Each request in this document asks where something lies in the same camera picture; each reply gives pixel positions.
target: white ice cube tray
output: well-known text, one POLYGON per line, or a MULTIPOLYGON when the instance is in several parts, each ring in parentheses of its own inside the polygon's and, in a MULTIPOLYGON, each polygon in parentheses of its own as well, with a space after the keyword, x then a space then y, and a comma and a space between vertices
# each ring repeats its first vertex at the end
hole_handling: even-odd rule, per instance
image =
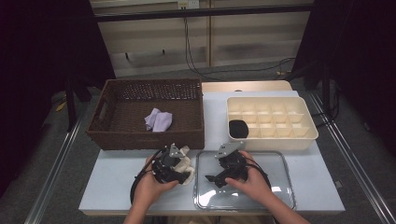
POLYGON ((318 130, 301 97, 230 97, 227 119, 241 119, 248 126, 247 150, 306 149, 318 130))

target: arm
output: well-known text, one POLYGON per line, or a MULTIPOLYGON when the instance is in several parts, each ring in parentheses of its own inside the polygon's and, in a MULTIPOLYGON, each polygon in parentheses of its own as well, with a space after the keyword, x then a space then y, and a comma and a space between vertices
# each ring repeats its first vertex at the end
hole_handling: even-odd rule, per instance
POLYGON ((151 172, 151 164, 146 169, 148 172, 142 177, 134 192, 134 203, 129 209, 124 224, 143 223, 149 207, 155 203, 161 194, 174 188, 178 182, 172 181, 166 184, 159 183, 151 172))
MULTIPOLYGON (((253 158, 246 152, 240 151, 240 153, 251 160, 253 158)), ((271 189, 266 184, 264 178, 254 168, 248 168, 248 178, 245 183, 241 183, 237 180, 226 178, 227 184, 233 186, 236 189, 240 189, 246 195, 264 205, 273 214, 279 223, 308 223, 303 217, 298 215, 295 211, 290 209, 285 205, 276 195, 271 191, 271 189)))

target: white object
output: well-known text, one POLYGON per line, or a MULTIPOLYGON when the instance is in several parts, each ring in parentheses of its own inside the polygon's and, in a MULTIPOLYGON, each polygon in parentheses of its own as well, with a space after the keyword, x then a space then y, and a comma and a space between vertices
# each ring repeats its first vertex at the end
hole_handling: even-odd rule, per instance
POLYGON ((154 127, 152 131, 154 133, 165 132, 172 124, 172 114, 168 112, 158 113, 155 118, 154 127))
POLYGON ((157 118, 157 115, 159 113, 161 113, 159 109, 153 108, 151 114, 145 117, 147 131, 151 130, 154 127, 155 119, 157 118))
POLYGON ((189 177, 184 181, 183 185, 188 185, 194 179, 195 169, 191 166, 191 160, 187 157, 187 153, 190 151, 188 146, 184 146, 180 149, 184 157, 180 158, 180 162, 175 166, 175 171, 179 173, 190 172, 189 177))
POLYGON ((177 1, 177 8, 183 10, 189 8, 189 1, 188 0, 177 1))
POLYGON ((227 120, 240 119, 248 126, 246 150, 307 149, 318 130, 301 97, 230 97, 227 120))
POLYGON ((199 0, 189 0, 189 9, 199 8, 199 0))

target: brown wicker basket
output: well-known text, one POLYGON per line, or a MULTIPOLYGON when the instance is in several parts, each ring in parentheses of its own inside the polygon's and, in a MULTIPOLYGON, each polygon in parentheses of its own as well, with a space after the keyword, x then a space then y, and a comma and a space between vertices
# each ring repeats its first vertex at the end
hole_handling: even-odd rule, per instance
POLYGON ((205 147, 200 78, 108 80, 86 131, 96 144, 111 149, 158 149, 175 143, 205 147), (162 133, 146 130, 144 118, 156 107, 173 114, 162 133))

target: plastic tray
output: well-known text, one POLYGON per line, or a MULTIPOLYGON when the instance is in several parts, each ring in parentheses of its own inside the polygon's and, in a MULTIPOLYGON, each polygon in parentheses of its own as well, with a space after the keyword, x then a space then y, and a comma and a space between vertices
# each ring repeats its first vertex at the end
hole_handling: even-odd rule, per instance
MULTIPOLYGON (((200 151, 197 155, 194 201, 197 207, 209 210, 267 210, 246 194, 227 185, 219 189, 205 175, 217 175, 222 171, 215 159, 217 151, 200 151)), ((288 166, 283 155, 276 151, 251 151, 250 155, 260 165, 272 185, 273 193, 287 206, 294 208, 294 195, 288 166)))
POLYGON ((247 150, 306 149, 318 130, 301 97, 230 97, 227 119, 241 119, 248 126, 247 150))

